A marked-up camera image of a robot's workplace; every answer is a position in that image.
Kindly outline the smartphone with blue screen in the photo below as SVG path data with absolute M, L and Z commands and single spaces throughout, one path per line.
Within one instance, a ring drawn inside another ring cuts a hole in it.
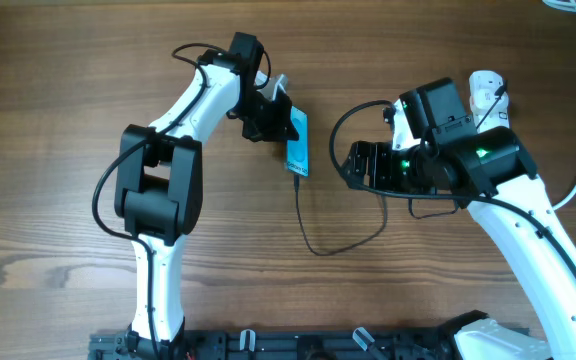
M 303 177 L 309 176 L 308 117 L 296 107 L 291 109 L 292 125 L 299 138 L 289 140 L 286 146 L 286 168 Z

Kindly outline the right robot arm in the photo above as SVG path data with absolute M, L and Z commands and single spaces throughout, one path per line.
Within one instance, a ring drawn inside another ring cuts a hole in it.
M 355 142 L 335 169 L 352 189 L 408 201 L 448 200 L 493 240 L 544 331 L 535 339 L 473 311 L 439 340 L 454 359 L 576 359 L 576 247 L 537 167 L 509 128 L 477 127 L 454 82 L 442 78 L 384 101 L 393 136 Z

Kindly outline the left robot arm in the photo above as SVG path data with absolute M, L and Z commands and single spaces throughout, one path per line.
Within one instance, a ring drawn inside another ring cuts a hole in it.
M 183 244 L 203 203 L 203 147 L 225 118 L 242 122 L 251 142 L 295 141 L 292 101 L 279 81 L 257 74 L 267 52 L 256 36 L 235 33 L 226 49 L 208 44 L 195 74 L 172 107 L 148 126 L 122 133 L 112 164 L 114 211 L 132 242 L 138 271 L 137 311 L 129 352 L 142 359 L 183 354 L 180 300 Z

